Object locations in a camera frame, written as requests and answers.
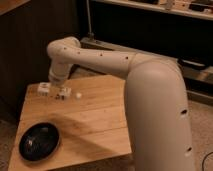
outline black plate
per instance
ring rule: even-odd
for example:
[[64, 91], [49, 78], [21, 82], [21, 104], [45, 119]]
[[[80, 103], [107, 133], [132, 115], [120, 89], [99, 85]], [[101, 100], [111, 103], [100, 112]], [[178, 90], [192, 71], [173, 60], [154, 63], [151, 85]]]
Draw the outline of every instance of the black plate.
[[19, 152], [26, 160], [38, 161], [49, 156], [58, 142], [57, 128], [50, 123], [39, 123], [24, 133], [19, 144]]

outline small white block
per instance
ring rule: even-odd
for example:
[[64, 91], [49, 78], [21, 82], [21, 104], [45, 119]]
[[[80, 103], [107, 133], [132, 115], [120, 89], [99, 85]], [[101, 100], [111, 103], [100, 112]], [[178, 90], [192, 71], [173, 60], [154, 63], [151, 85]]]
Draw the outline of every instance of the small white block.
[[76, 93], [76, 94], [75, 94], [75, 97], [76, 97], [77, 99], [80, 99], [80, 98], [82, 97], [82, 94], [81, 94], [81, 93]]
[[62, 87], [58, 93], [58, 95], [61, 97], [61, 99], [67, 99], [70, 97], [71, 94], [71, 88], [69, 87]]
[[41, 82], [38, 86], [37, 92], [41, 95], [48, 95], [50, 92], [50, 83]]

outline black dot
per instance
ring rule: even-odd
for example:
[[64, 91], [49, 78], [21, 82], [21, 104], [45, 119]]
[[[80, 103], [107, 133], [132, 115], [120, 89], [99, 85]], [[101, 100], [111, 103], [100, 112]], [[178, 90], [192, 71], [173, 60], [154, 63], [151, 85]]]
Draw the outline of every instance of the black dot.
[[182, 114], [182, 115], [187, 114], [187, 110], [186, 110], [186, 109], [185, 109], [185, 110], [183, 110], [183, 111], [181, 112], [181, 114]]

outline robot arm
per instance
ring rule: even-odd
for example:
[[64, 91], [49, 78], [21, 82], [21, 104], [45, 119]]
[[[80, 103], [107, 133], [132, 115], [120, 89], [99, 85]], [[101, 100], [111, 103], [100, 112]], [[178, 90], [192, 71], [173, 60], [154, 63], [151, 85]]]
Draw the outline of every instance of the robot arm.
[[130, 70], [139, 63], [159, 58], [133, 52], [82, 49], [74, 37], [51, 42], [47, 51], [52, 59], [49, 79], [56, 85], [66, 81], [72, 64], [126, 79]]
[[49, 79], [72, 64], [126, 80], [125, 114], [136, 171], [195, 171], [185, 84], [177, 65], [154, 55], [81, 49], [70, 37], [48, 45]]

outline wooden table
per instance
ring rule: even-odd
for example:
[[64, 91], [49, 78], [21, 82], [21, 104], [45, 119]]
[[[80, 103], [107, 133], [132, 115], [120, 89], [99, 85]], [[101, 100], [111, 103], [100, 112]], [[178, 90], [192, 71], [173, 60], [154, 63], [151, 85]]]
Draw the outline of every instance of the wooden table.
[[[37, 94], [37, 84], [27, 89], [9, 164], [10, 171], [50, 170], [131, 153], [123, 105], [124, 81], [112, 76], [73, 79], [67, 100]], [[76, 99], [75, 93], [82, 93]], [[23, 160], [18, 146], [21, 136], [38, 122], [50, 122], [60, 132], [60, 144], [47, 159]]]
[[9, 12], [30, 0], [0, 0], [0, 15]]

